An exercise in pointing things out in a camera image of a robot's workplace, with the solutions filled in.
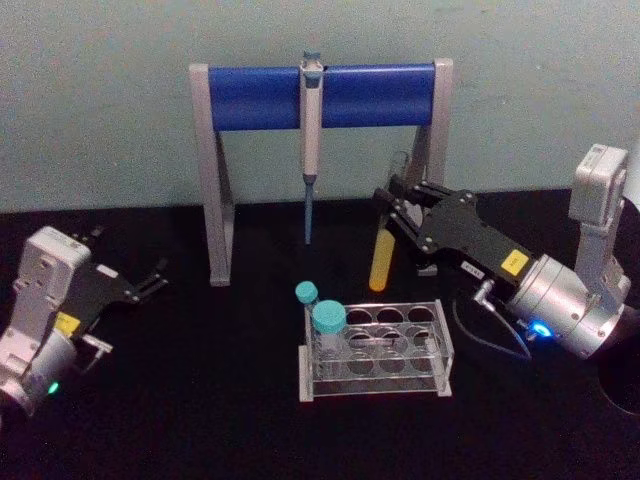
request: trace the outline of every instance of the blue cap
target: blue cap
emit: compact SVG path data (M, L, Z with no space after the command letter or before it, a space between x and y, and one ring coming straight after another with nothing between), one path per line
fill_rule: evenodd
M318 298L318 289L313 282L300 282L296 287L296 297L304 305L308 305Z
M320 333L338 333L347 324L347 311L340 302L323 300L313 307L313 328Z

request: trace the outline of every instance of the black table surface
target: black table surface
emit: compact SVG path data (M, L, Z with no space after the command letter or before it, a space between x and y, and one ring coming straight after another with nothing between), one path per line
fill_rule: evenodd
M579 226L568 191L481 196L480 215L532 251L572 266ZM241 205L232 286L211 288L202 208L0 216L1 319L24 240L44 225L106 227L94 260L129 280L158 258L171 284L139 307L104 312L115 346L71 375L22 428L3 432L6 478L640 478L640 422L602 395L595 367L536 343L534 362L487 350L449 322L453 396L382 394L298 401L302 309L313 280L342 303L440 295L397 251L383 294L367 288L377 214L370 201L317 202L313 244L302 205ZM640 215L625 208L616 255L640 305ZM473 313L465 321L473 325Z

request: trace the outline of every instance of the cable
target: cable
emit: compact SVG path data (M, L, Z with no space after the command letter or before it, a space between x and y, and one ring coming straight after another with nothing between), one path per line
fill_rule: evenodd
M480 338L474 335L469 330L467 330L467 328L462 324L462 321L460 320L460 317L458 315L458 303L455 297L451 302L451 307L453 310L453 319L455 320L456 324L458 325L460 330L462 330L462 333L464 333L471 340L474 340L482 345L498 350L502 353L506 353L507 355L511 355L513 357L519 358L520 360L531 361L532 359L531 352L529 351L529 348L527 347L527 345L524 343L520 335L518 335L518 332L516 332L513 329L513 327L509 325L509 322L507 322L507 320L502 315L500 315L497 311L494 311L491 313L493 313L493 315L500 321L500 323L502 323L502 325L504 325L507 328L507 330L509 330L511 335L513 335L513 337L518 342L518 345L522 349L522 353L516 352L515 350L511 350L510 348L503 347L502 345L491 343L483 338Z

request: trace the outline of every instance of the white wall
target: white wall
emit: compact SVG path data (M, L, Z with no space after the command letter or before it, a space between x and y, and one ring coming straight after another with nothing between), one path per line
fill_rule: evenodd
M0 6L0 210L199 201L187 66L454 59L447 184L567 185L640 128L638 2L47 0ZM319 196L366 197L411 129L330 130ZM224 137L239 201L300 199L295 132Z

